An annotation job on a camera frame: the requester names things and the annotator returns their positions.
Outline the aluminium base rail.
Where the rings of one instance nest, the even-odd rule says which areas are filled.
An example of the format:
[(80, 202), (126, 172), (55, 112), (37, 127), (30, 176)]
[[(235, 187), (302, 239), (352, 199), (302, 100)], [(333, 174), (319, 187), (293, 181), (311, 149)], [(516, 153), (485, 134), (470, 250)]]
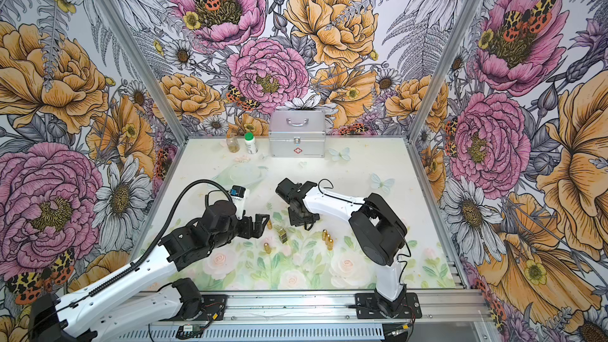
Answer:
[(480, 291), (408, 290), (399, 315), (377, 310), (373, 291), (206, 292), (196, 321), (157, 321), (120, 341), (498, 341)]

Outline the silver aluminium first aid case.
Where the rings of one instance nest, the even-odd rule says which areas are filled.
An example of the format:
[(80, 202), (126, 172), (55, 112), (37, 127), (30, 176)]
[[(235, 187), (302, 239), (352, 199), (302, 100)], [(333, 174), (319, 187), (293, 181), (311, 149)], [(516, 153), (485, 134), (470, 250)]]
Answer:
[(274, 158), (323, 158), (326, 150), (324, 112), (275, 111), (269, 123), (269, 144)]

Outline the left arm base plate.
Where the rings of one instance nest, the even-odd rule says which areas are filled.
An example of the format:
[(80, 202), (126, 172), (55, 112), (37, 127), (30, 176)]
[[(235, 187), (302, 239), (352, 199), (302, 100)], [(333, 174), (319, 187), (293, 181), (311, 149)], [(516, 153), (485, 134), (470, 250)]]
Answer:
[(226, 311), (226, 294), (203, 294), (180, 304), (168, 321), (222, 321)]

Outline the square gold black lipstick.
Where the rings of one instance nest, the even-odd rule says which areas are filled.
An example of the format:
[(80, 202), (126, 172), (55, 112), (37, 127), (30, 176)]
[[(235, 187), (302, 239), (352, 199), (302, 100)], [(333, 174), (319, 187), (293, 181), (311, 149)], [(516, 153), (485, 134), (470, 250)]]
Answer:
[(288, 242), (288, 235), (287, 235), (287, 232), (285, 231), (285, 229), (279, 227), (276, 229), (276, 232), (279, 236), (281, 243), (286, 244)]

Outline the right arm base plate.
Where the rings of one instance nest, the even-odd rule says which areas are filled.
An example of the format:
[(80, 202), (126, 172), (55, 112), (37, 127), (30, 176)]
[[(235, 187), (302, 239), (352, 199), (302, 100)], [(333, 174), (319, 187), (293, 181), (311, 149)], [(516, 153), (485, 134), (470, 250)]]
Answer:
[(418, 296), (412, 292), (404, 292), (394, 301), (383, 299), (376, 292), (360, 292), (348, 308), (356, 311), (358, 319), (414, 320), (423, 316)]

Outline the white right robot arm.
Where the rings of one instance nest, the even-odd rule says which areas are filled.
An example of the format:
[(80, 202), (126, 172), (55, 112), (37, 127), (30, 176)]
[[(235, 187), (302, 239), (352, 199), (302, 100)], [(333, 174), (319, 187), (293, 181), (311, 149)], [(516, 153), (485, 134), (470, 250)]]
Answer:
[(291, 226), (310, 230), (323, 216), (345, 221), (360, 249), (375, 263), (375, 304), (369, 310), (395, 318), (405, 307), (405, 267), (398, 255), (406, 247), (407, 228), (378, 193), (366, 197), (335, 193), (312, 181), (278, 183), (275, 193), (288, 205)]

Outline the gold lipstick pair lower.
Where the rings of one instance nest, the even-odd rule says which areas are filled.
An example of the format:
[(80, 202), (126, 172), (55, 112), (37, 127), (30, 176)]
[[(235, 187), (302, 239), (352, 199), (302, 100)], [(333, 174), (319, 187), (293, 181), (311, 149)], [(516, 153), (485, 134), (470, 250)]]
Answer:
[(332, 251), (333, 246), (334, 246), (334, 240), (332, 240), (331, 238), (326, 239), (327, 250)]

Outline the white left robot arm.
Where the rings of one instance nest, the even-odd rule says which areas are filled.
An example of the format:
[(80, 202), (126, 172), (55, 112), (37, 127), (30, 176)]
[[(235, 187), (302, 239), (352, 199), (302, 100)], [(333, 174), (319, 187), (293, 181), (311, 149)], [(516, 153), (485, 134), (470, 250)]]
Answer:
[(199, 318), (206, 305), (190, 279), (164, 284), (147, 296), (138, 294), (235, 238), (260, 238), (269, 215), (238, 217), (237, 212), (232, 202), (220, 200), (202, 217), (162, 237), (137, 261), (71, 294), (43, 295), (32, 306), (28, 340), (111, 341), (156, 321)]

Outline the white bottle green cap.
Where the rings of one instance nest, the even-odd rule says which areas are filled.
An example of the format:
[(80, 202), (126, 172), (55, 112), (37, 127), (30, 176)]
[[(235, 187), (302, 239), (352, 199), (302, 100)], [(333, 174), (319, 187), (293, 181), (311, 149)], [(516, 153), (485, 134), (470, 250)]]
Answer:
[(258, 152), (258, 147), (255, 135), (251, 132), (247, 132), (244, 136), (244, 140), (247, 152), (250, 155), (256, 154)]

